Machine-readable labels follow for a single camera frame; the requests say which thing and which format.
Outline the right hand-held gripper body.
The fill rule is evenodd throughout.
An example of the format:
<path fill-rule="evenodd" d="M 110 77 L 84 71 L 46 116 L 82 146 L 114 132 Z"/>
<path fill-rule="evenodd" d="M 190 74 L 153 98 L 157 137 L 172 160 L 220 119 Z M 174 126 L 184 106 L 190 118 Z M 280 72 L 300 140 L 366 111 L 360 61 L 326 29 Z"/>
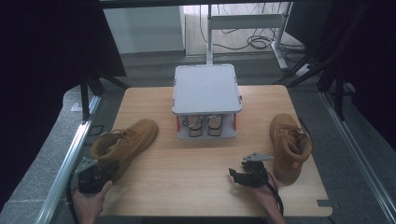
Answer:
<path fill-rule="evenodd" d="M 247 186 L 258 188 L 269 183 L 268 171 L 264 166 L 265 161 L 272 161 L 273 156 L 253 152 L 243 158 L 243 161 L 251 162 L 251 170 L 245 171 Z"/>

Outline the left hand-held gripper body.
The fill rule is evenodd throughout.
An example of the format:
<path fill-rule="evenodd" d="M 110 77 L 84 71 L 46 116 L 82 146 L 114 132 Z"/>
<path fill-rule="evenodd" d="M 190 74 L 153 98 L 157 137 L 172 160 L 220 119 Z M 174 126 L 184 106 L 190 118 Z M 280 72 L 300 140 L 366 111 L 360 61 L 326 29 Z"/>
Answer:
<path fill-rule="evenodd" d="M 97 160 L 83 157 L 76 169 L 78 188 L 83 194 L 96 194 L 113 176 L 112 168 L 101 168 Z"/>

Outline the tan suede boot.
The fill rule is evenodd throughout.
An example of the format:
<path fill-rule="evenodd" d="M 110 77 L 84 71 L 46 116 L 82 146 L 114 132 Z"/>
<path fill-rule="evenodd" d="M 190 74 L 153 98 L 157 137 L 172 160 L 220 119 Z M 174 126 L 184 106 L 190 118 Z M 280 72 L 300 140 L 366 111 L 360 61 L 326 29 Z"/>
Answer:
<path fill-rule="evenodd" d="M 293 184 L 312 152 L 309 134 L 286 113 L 277 114 L 270 125 L 270 137 L 274 145 L 273 172 L 285 185 Z"/>
<path fill-rule="evenodd" d="M 158 132 L 158 125 L 154 120 L 141 119 L 127 129 L 100 134 L 93 142 L 90 154 L 102 169 L 107 169 L 114 162 L 119 164 L 118 170 L 111 177 L 113 182 L 117 182 L 133 158 L 155 141 Z"/>

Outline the black high-heel sandal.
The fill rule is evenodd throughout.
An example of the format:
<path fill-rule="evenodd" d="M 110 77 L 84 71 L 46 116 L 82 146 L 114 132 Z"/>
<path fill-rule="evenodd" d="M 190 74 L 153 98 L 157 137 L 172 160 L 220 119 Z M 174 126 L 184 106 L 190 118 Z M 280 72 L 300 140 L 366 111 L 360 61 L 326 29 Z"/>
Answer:
<path fill-rule="evenodd" d="M 207 120 L 208 131 L 210 136 L 221 136 L 222 115 L 210 116 Z"/>
<path fill-rule="evenodd" d="M 198 115 L 187 116 L 187 126 L 189 128 L 190 137 L 198 137 L 202 135 L 203 118 Z"/>

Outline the white two-tier shoe rack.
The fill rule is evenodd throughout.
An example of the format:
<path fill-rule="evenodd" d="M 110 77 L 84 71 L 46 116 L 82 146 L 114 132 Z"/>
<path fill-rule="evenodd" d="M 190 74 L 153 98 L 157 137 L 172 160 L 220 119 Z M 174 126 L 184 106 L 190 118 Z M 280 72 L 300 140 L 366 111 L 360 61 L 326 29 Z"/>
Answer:
<path fill-rule="evenodd" d="M 172 112 L 177 116 L 177 135 L 183 140 L 209 140 L 236 136 L 236 118 L 242 96 L 231 64 L 178 66 L 174 77 Z M 202 135 L 189 136 L 187 116 L 203 118 Z M 210 116 L 222 115 L 221 136 L 207 134 Z"/>

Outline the person's right hand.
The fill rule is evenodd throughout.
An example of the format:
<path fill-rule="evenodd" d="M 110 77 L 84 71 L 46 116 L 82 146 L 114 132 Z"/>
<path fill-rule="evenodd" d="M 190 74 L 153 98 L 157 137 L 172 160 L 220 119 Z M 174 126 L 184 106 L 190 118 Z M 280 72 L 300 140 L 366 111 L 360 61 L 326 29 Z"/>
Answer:
<path fill-rule="evenodd" d="M 267 186 L 250 188 L 250 190 L 268 217 L 281 215 L 276 198 Z"/>

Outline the person's left hand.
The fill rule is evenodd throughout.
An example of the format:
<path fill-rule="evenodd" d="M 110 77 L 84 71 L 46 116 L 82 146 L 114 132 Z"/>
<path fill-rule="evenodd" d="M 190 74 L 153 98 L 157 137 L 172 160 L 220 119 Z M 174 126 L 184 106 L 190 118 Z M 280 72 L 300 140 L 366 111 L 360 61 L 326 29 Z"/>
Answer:
<path fill-rule="evenodd" d="M 97 224 L 103 211 L 107 192 L 112 187 L 112 181 L 107 181 L 101 191 L 93 196 L 86 196 L 78 189 L 72 193 L 73 205 L 78 213 L 80 224 Z"/>

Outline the dark floor socket cover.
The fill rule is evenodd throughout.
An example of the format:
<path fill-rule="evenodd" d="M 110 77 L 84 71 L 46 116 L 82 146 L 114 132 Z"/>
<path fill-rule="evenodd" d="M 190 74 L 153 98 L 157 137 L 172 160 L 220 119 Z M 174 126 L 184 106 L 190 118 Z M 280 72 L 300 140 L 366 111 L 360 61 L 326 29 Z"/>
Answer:
<path fill-rule="evenodd" d="M 104 125 L 92 125 L 88 130 L 88 133 L 85 138 L 85 145 L 91 145 L 97 137 L 104 131 Z"/>

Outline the black metal stand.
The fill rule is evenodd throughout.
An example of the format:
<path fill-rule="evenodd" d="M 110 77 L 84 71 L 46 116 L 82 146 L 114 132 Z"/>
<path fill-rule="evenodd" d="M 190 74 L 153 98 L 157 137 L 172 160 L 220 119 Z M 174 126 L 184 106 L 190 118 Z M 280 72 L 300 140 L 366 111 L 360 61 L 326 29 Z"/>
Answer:
<path fill-rule="evenodd" d="M 130 85 L 121 80 L 97 69 L 91 70 L 87 65 L 82 66 L 83 73 L 80 77 L 80 95 L 82 103 L 82 123 L 85 124 L 91 117 L 91 107 L 89 105 L 89 91 L 94 96 L 101 96 L 104 93 L 104 86 L 100 81 L 101 78 L 111 82 L 112 84 L 127 90 Z"/>
<path fill-rule="evenodd" d="M 335 112 L 344 119 L 342 59 L 353 34 L 350 27 L 354 22 L 355 8 L 343 8 L 341 0 L 298 0 L 296 4 L 297 8 L 293 8 L 291 13 L 296 12 L 298 16 L 292 24 L 300 22 L 300 33 L 312 41 L 304 50 L 304 57 L 276 84 L 291 88 L 321 73 L 317 88 L 328 91 L 334 85 Z M 297 77 L 295 73 L 306 63 L 312 66 L 311 70 Z"/>

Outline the white power strip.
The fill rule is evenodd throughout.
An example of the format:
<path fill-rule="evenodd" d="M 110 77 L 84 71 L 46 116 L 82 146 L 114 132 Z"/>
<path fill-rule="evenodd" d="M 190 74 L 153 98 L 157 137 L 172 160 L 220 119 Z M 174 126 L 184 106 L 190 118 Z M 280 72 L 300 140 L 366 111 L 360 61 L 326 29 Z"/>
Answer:
<path fill-rule="evenodd" d="M 296 73 L 295 75 L 297 77 L 301 77 L 302 75 L 304 75 L 305 73 L 307 73 L 308 71 L 310 71 L 312 68 L 312 66 L 308 63 L 306 63 L 305 65 L 303 65 Z"/>

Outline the black curtain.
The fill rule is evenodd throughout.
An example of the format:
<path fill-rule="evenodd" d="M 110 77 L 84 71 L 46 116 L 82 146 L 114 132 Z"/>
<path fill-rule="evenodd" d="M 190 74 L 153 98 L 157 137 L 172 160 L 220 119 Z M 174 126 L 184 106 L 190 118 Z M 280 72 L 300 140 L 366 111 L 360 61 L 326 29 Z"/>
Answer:
<path fill-rule="evenodd" d="M 100 0 L 0 0 L 0 211 L 86 76 L 124 76 Z"/>
<path fill-rule="evenodd" d="M 324 62 L 321 91 L 352 84 L 352 102 L 396 150 L 396 0 L 298 0 L 286 32 Z"/>

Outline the white cabinet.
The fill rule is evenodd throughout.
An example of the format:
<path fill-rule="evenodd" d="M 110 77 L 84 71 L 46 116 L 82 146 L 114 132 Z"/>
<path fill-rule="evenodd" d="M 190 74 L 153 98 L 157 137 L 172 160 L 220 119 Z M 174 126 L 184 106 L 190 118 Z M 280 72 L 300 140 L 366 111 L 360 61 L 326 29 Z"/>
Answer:
<path fill-rule="evenodd" d="M 182 7 L 104 10 L 119 53 L 184 50 Z"/>

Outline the aluminium floor rail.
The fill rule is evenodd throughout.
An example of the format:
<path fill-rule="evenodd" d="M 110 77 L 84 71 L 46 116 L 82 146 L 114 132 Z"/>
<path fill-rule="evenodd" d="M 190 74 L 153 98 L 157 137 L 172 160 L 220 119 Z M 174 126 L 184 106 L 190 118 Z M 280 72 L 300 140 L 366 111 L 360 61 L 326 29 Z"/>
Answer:
<path fill-rule="evenodd" d="M 64 190 L 67 186 L 67 181 L 74 171 L 75 164 L 78 160 L 78 155 L 83 146 L 83 142 L 88 135 L 88 131 L 92 126 L 92 120 L 101 101 L 100 96 L 93 96 L 89 103 L 90 116 L 87 121 L 82 121 L 78 126 L 77 132 L 73 141 L 65 155 L 64 161 L 56 175 L 52 186 L 49 189 L 43 205 L 35 220 L 35 224 L 50 224 L 50 221 L 56 211 L 56 207 L 61 200 Z"/>
<path fill-rule="evenodd" d="M 349 130 L 347 124 L 341 120 L 335 112 L 335 104 L 332 101 L 331 96 L 326 92 L 320 92 L 319 96 L 323 104 L 325 104 L 334 125 L 346 143 L 348 150 L 350 151 L 354 161 L 357 163 L 361 174 L 367 182 L 371 192 L 374 194 L 375 199 L 389 224 L 396 224 L 396 202 L 394 202 L 390 197 L 385 185 L 379 179 L 367 158 L 363 155 L 360 145 Z"/>

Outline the white desk frame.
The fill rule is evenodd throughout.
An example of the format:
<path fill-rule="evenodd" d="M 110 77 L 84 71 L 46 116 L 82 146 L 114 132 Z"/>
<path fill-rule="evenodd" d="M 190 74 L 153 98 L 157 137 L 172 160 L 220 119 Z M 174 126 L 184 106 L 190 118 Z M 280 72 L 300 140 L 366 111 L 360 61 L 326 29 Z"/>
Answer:
<path fill-rule="evenodd" d="M 212 31 L 221 29 L 256 29 L 256 28 L 276 28 L 276 38 L 271 44 L 272 51 L 276 57 L 281 70 L 288 70 L 288 65 L 281 53 L 280 42 L 284 34 L 288 21 L 292 2 L 288 2 L 282 14 L 261 14 L 261 15 L 232 15 L 213 16 L 211 6 L 208 6 L 207 15 L 207 44 L 206 63 L 213 63 L 213 43 Z"/>

